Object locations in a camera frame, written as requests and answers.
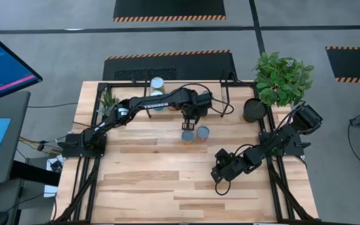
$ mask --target wooden tabletop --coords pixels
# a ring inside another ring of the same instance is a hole
[[[168,81],[166,92],[188,83]],[[226,100],[225,88],[218,81],[201,81],[217,99]],[[74,121],[90,124],[98,82],[84,82]],[[203,87],[188,86],[201,93]],[[115,87],[113,93],[120,99],[143,96],[142,87]],[[181,141],[183,117],[179,111],[151,110],[149,119],[141,111],[127,126],[108,132],[105,156],[99,167],[92,223],[218,223],[218,222],[274,222],[273,197],[269,175],[264,161],[251,174],[240,174],[225,196],[214,191],[211,168],[214,155],[224,148],[234,152],[242,144],[258,144],[259,124],[243,120],[243,105],[254,97],[250,87],[229,87],[231,104],[235,110],[223,118],[214,111],[201,118],[196,126],[210,129],[206,142],[194,141],[184,145]],[[222,111],[223,105],[214,107]],[[278,123],[290,107],[273,107]],[[75,124],[73,131],[80,133],[84,126]],[[295,157],[284,156],[284,165],[291,192],[312,216],[316,207],[305,165]],[[67,159],[57,192],[57,215],[71,201],[78,158]],[[223,181],[219,191],[228,183]],[[286,206],[279,190],[283,217]],[[85,217],[87,201],[83,201],[81,218]]]

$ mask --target tin can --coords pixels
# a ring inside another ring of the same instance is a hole
[[[151,93],[154,91],[161,91],[163,94],[165,93],[164,81],[162,78],[154,77],[151,80]]]
[[[155,90],[150,94],[150,96],[158,96],[158,95],[163,95],[163,93],[161,91]],[[154,110],[161,111],[163,110],[163,107],[155,108]]]
[[[185,145],[190,145],[194,140],[194,133],[192,131],[183,131],[181,134],[182,143]]]
[[[200,126],[197,129],[197,136],[200,141],[206,141],[209,137],[209,128],[206,126]]]

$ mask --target green plant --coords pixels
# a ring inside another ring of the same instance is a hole
[[[305,90],[311,88],[310,73],[312,65],[304,66],[302,61],[290,57],[279,58],[279,53],[270,56],[265,52],[258,59],[254,70],[257,71],[255,82],[261,102],[271,106],[294,105],[303,98]]]
[[[105,91],[102,94],[101,104],[102,108],[98,110],[99,113],[102,113],[102,116],[108,117],[115,105],[119,103],[119,99],[112,95],[111,92]]]

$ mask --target black floor mat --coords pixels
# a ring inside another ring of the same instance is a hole
[[[114,22],[226,19],[223,0],[116,0]]]
[[[326,47],[338,82],[360,83],[360,47]]]
[[[235,70],[228,50],[111,56],[105,60],[103,80],[216,80]]]

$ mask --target yellow black hazard stripe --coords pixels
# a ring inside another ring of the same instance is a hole
[[[326,46],[326,50],[328,50],[328,49],[348,49],[348,50],[360,50],[360,47]]]
[[[192,55],[192,54],[215,54],[215,53],[231,53],[231,51],[230,50],[214,50],[214,51],[191,51],[191,52],[137,54],[137,55],[127,55],[127,56],[110,56],[110,57],[106,57],[105,60],[143,58],[143,57],[161,57],[161,56],[182,56],[182,55]]]
[[[326,46],[326,50],[329,49],[360,50],[360,47]],[[360,77],[336,77],[336,81],[341,83],[360,83]]]
[[[222,15],[205,16],[131,16],[115,17],[114,22],[150,22],[150,21],[191,21],[191,20],[225,20]]]
[[[342,83],[360,83],[360,78],[358,77],[336,77],[337,82]]]

